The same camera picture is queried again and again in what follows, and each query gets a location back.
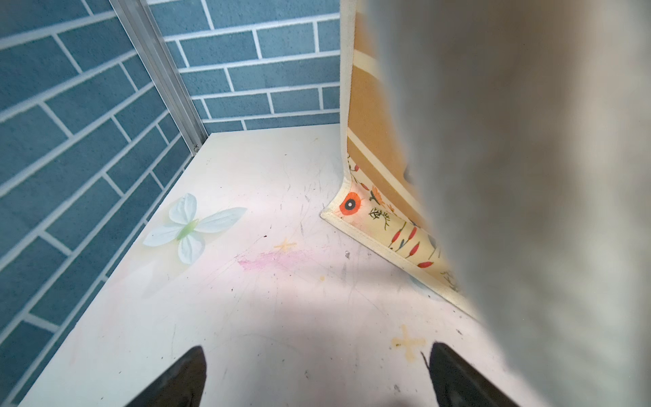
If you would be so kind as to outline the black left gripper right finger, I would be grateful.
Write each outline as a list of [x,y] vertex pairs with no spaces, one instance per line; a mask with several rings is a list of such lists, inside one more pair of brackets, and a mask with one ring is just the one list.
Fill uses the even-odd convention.
[[432,345],[428,371],[439,406],[518,406],[447,344]]

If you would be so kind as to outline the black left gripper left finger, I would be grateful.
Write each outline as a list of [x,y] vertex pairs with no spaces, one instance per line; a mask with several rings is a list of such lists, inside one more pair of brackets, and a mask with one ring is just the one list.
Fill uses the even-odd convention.
[[206,378],[203,348],[194,346],[126,406],[200,406]]

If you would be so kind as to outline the cream floral tote bag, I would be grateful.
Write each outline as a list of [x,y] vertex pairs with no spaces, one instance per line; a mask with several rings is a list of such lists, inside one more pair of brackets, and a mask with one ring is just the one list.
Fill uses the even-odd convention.
[[428,224],[554,406],[650,403],[650,4],[370,1]]

